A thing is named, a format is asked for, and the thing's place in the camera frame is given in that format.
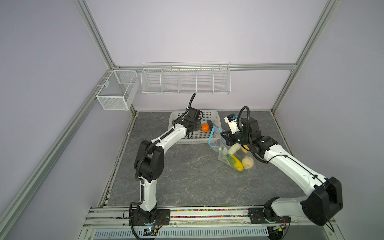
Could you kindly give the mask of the small yellow lemon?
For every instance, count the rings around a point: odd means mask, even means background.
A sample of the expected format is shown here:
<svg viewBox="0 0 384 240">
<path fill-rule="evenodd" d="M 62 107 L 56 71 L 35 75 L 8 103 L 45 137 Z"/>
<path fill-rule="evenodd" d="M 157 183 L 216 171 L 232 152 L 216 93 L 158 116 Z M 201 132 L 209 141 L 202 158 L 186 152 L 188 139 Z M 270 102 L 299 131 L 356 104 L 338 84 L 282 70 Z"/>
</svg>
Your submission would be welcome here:
<svg viewBox="0 0 384 240">
<path fill-rule="evenodd" d="M 248 153 L 250 150 L 249 150 L 249 148 L 248 148 L 247 146 L 242 145 L 242 151 L 246 154 L 246 153 Z"/>
</svg>

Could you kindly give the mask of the white perforated plastic basket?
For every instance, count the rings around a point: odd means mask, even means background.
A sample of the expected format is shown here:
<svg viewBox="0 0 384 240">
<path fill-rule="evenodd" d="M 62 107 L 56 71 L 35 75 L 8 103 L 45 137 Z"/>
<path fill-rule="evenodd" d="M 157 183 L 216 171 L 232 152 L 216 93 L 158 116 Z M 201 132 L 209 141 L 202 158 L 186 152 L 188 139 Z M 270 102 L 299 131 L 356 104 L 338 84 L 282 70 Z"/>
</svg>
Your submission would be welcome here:
<svg viewBox="0 0 384 240">
<path fill-rule="evenodd" d="M 216 110 L 202 110 L 203 118 L 201 119 L 201 125 L 208 124 L 208 120 L 213 123 L 215 131 L 211 134 L 211 131 L 203 131 L 201 129 L 193 132 L 193 136 L 188 139 L 184 137 L 176 142 L 178 145 L 183 144 L 208 144 L 209 142 L 213 144 L 215 141 L 219 140 L 221 135 L 221 120 L 219 113 Z"/>
</svg>

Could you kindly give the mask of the clear zip bag blue zipper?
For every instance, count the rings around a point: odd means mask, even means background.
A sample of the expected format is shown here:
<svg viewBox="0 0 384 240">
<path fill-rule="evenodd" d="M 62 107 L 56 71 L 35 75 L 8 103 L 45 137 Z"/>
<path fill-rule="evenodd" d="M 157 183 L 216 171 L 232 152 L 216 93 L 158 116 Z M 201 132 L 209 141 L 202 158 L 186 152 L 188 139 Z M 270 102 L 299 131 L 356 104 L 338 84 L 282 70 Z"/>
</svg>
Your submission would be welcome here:
<svg viewBox="0 0 384 240">
<path fill-rule="evenodd" d="M 222 129 L 213 126 L 208 142 L 211 149 L 217 153 L 218 160 L 239 172 L 254 172 L 257 164 L 251 152 L 240 144 L 227 146 L 226 140 L 220 135 L 222 132 Z"/>
</svg>

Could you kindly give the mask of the beige round potato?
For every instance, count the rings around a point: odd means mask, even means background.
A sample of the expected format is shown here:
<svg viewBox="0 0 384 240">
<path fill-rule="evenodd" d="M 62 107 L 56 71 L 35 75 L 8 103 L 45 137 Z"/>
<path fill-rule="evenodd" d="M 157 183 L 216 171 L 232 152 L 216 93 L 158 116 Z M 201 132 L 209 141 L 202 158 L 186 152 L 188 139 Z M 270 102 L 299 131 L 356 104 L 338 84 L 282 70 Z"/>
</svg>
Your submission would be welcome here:
<svg viewBox="0 0 384 240">
<path fill-rule="evenodd" d="M 250 170 L 254 167 L 254 159 L 252 157 L 249 157 L 249 156 L 245 156 L 243 159 L 242 159 L 242 165 L 243 165 L 243 168 L 246 169 L 246 170 Z"/>
</svg>

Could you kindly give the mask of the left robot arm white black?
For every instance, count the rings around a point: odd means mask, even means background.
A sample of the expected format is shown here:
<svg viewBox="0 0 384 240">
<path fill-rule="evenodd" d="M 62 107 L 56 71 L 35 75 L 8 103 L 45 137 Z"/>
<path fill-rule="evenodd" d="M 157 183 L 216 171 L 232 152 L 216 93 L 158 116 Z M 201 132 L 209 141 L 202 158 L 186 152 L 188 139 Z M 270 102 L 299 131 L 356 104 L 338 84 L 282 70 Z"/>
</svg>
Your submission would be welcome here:
<svg viewBox="0 0 384 240">
<path fill-rule="evenodd" d="M 140 183 L 140 201 L 130 204 L 137 206 L 134 212 L 130 211 L 130 218 L 137 214 L 138 218 L 145 223 L 155 222 L 158 205 L 157 180 L 164 170 L 165 154 L 182 138 L 191 138 L 201 126 L 204 114 L 192 107 L 195 97 L 194 93 L 186 111 L 172 121 L 172 126 L 167 132 L 151 141 L 143 140 L 140 143 L 134 163 L 135 180 Z"/>
</svg>

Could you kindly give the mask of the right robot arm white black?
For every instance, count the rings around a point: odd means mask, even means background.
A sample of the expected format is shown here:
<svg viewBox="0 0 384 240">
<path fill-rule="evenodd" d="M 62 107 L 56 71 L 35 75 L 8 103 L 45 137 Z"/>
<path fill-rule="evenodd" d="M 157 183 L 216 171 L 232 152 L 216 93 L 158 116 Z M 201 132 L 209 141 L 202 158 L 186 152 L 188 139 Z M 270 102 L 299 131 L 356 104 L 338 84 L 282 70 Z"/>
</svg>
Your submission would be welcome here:
<svg viewBox="0 0 384 240">
<path fill-rule="evenodd" d="M 252 168 L 255 161 L 272 164 L 305 194 L 298 198 L 273 197 L 267 201 L 262 215 L 268 223 L 281 217 L 302 217 L 324 226 L 342 210 L 341 182 L 317 173 L 289 154 L 275 139 L 262 135 L 258 121 L 250 116 L 247 106 L 242 107 L 238 115 L 230 114 L 224 120 L 229 130 L 221 132 L 221 136 L 228 148 L 221 147 L 221 155 L 233 162 L 236 152 L 244 152 L 244 158 L 234 165 L 236 169 Z"/>
</svg>

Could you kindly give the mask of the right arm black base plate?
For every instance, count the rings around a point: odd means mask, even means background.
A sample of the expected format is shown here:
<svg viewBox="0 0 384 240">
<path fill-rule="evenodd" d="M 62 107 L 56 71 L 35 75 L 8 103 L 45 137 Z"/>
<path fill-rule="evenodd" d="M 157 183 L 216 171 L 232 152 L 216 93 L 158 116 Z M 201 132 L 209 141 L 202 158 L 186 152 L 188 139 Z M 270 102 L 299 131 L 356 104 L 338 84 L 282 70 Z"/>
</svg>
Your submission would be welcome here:
<svg viewBox="0 0 384 240">
<path fill-rule="evenodd" d="M 252 224 L 289 224 L 291 218 L 279 217 L 271 209 L 264 207 L 248 208 L 247 216 Z"/>
</svg>

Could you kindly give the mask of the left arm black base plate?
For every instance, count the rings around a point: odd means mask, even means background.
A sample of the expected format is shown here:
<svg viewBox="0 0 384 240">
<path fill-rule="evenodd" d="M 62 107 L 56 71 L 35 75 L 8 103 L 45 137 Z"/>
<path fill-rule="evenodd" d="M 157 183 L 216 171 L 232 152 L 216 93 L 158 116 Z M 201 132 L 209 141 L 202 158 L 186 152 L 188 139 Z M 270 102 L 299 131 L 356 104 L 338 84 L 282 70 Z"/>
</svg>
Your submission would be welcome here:
<svg viewBox="0 0 384 240">
<path fill-rule="evenodd" d="M 156 209 L 151 212 L 146 212 L 142 209 L 133 209 L 132 211 L 132 225 L 163 225 L 168 226 L 171 219 L 170 209 Z"/>
</svg>

